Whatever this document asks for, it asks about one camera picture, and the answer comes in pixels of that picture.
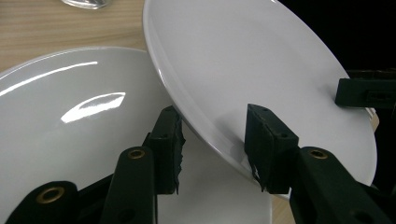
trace metal rivet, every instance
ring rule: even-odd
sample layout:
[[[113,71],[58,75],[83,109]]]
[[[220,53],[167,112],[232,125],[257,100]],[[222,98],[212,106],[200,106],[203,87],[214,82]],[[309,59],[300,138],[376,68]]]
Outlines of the metal rivet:
[[[53,203],[56,200],[60,199],[62,195],[64,195],[63,187],[52,187],[41,191],[41,193],[37,195],[35,200],[38,203]]]
[[[142,149],[135,149],[128,153],[128,157],[132,160],[137,160],[145,156],[145,151]]]
[[[325,159],[327,159],[329,157],[326,153],[324,153],[324,152],[322,152],[320,150],[317,150],[317,149],[309,150],[309,154],[312,157],[314,157],[316,159],[320,159],[320,160],[325,160]]]

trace wooden table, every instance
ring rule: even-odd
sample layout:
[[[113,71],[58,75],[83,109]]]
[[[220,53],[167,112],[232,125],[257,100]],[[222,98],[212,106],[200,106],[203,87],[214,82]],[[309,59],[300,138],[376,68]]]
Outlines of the wooden table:
[[[0,72],[64,49],[146,49],[143,5],[144,0],[114,0],[109,7],[87,10],[61,0],[0,0]],[[273,223],[294,223],[289,203],[277,197],[273,199]]]

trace ceramic plate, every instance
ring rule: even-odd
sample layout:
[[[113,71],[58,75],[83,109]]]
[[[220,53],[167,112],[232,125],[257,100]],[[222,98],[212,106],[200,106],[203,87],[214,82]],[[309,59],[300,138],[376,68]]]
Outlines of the ceramic plate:
[[[149,56],[135,49],[70,49],[1,73],[0,223],[42,184],[82,189],[112,174],[170,104]],[[159,198],[161,223],[270,223],[269,196],[185,134],[180,195]]]
[[[300,147],[330,150],[360,182],[375,175],[364,109],[334,103],[347,77],[320,39],[276,0],[147,0],[148,53],[177,109],[199,136],[251,177],[248,104],[273,110]]]

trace white plate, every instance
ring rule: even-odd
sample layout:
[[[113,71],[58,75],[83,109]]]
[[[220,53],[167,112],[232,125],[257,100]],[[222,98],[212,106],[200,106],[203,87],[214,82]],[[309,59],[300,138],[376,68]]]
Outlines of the white plate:
[[[42,184],[82,189],[110,175],[170,104],[149,56],[135,49],[70,49],[1,73],[0,223]],[[236,214],[270,223],[269,196],[185,134],[180,195],[159,198],[161,223],[232,223]]]
[[[320,39],[276,0],[147,0],[148,53],[177,109],[221,157],[251,177],[248,104],[273,110],[300,147],[330,150],[360,182],[375,175],[364,109],[334,103],[347,77]]]

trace dark background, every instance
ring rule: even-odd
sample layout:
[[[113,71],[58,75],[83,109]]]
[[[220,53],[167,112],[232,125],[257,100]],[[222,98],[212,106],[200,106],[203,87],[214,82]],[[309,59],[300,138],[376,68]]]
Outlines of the dark background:
[[[396,0],[279,0],[327,45],[346,70],[396,68]],[[396,185],[396,122],[376,108],[377,169],[374,185]]]

